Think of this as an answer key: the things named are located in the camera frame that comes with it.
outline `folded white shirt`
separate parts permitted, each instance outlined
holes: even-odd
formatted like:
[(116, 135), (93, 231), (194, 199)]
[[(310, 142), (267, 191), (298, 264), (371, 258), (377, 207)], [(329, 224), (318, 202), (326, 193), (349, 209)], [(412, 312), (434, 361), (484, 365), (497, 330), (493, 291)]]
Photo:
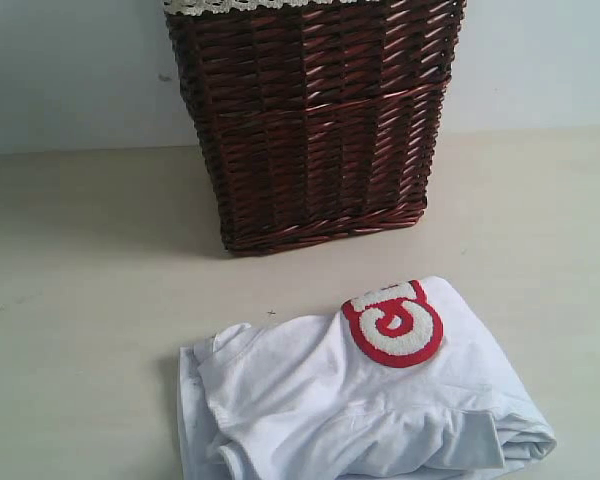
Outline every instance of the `folded white shirt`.
[(185, 480), (486, 480), (544, 458), (553, 432), (444, 280), (333, 317), (231, 327), (180, 353)]

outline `white wall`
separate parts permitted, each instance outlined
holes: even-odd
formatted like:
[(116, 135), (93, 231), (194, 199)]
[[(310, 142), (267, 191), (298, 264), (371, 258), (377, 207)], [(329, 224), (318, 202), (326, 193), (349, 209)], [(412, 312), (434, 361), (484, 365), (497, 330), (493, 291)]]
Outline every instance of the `white wall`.
[[(593, 124), (600, 0), (469, 0), (445, 131)], [(0, 0), (0, 153), (195, 141), (158, 0)]]

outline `lace trim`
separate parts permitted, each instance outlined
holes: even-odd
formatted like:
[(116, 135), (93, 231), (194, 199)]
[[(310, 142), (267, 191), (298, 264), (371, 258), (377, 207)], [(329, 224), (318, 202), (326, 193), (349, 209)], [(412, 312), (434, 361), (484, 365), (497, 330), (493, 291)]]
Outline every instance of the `lace trim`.
[[(342, 3), (353, 3), (357, 0), (340, 0)], [(259, 6), (282, 8), (284, 5), (302, 7), (309, 3), (332, 3), (333, 0), (164, 0), (167, 13), (184, 13), (185, 15), (201, 15), (203, 12), (226, 13), (231, 9), (255, 10)]]

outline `beige tabletop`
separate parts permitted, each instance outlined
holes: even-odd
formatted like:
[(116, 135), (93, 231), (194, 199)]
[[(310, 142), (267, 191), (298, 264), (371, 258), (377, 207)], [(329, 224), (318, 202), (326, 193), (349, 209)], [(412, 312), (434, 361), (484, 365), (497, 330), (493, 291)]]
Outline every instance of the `beige tabletop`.
[(519, 479), (600, 479), (600, 128), (442, 135), (412, 229), (223, 252), (197, 148), (0, 157), (0, 479), (181, 476), (180, 345), (449, 279), (558, 449)]

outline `woven wicker texture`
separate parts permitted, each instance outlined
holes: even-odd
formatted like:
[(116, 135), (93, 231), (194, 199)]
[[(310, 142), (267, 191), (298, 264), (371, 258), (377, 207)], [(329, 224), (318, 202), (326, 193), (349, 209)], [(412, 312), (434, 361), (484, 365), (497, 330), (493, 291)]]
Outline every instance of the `woven wicker texture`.
[(167, 15), (227, 249), (416, 223), (464, 3)]

